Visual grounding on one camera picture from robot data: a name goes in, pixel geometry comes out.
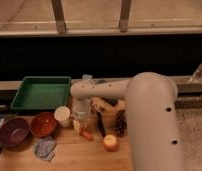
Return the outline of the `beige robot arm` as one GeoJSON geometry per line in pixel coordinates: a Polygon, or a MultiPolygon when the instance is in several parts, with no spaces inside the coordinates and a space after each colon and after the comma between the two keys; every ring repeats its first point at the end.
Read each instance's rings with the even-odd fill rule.
{"type": "Polygon", "coordinates": [[[178,88],[171,78],[143,72],[101,84],[83,80],[74,83],[70,93],[74,111],[81,115],[90,97],[125,101],[133,171],[185,171],[174,105],[178,88]]]}

